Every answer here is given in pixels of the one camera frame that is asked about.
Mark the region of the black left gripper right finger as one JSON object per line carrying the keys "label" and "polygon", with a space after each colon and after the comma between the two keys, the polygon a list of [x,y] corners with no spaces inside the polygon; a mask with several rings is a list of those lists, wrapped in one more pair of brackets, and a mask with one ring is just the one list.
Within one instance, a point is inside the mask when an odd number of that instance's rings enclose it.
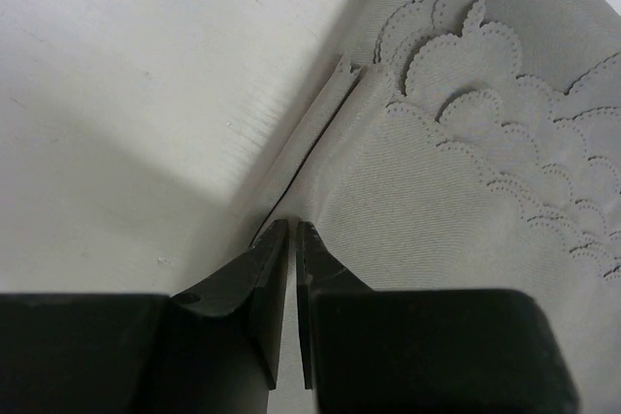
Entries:
{"label": "black left gripper right finger", "polygon": [[376,335],[365,307],[373,290],[328,250],[308,221],[298,224],[295,256],[305,388],[319,413],[375,413]]}

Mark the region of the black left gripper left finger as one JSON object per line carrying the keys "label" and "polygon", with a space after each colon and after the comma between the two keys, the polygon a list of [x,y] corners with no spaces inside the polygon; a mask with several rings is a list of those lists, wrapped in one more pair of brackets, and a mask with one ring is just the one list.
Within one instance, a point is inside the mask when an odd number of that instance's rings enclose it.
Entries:
{"label": "black left gripper left finger", "polygon": [[289,227],[274,221],[247,251],[171,300],[170,413],[264,413],[278,380]]}

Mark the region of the grey cloth placemat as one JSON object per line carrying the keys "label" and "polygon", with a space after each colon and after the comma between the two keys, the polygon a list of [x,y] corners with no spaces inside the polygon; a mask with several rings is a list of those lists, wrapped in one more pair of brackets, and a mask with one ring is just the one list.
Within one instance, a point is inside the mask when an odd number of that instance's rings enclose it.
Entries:
{"label": "grey cloth placemat", "polygon": [[514,288],[586,413],[620,409],[620,18],[605,0],[366,0],[252,206],[380,289]]}

